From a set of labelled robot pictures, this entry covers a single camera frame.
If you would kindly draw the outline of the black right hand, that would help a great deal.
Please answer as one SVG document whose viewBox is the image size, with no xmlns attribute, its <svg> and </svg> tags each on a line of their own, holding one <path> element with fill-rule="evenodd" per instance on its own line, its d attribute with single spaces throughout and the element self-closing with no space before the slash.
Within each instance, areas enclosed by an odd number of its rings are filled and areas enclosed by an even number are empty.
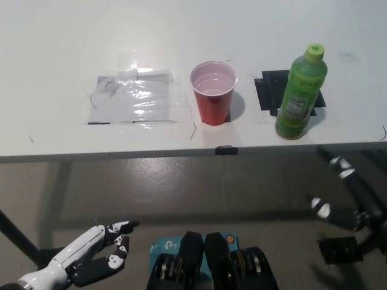
<svg viewBox="0 0 387 290">
<path fill-rule="evenodd" d="M 386 221 L 386 206 L 376 192 L 345 158 L 329 154 L 324 160 L 338 173 L 357 204 L 357 210 L 341 210 L 315 195 L 307 195 L 310 208 L 320 219 L 346 230 L 359 231 L 369 227 L 373 231 L 378 231 Z"/>
</svg>

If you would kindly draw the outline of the white and black left hand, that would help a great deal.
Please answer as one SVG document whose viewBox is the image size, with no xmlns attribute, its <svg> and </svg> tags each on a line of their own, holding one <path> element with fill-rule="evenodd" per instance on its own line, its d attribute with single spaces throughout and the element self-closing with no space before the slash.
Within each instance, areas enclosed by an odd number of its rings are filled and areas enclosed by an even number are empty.
<svg viewBox="0 0 387 290">
<path fill-rule="evenodd" d="M 129 234 L 139 221 L 123 221 L 90 228 L 57 253 L 46 267 L 21 277 L 22 289 L 84 287 L 107 279 L 125 267 Z"/>
</svg>

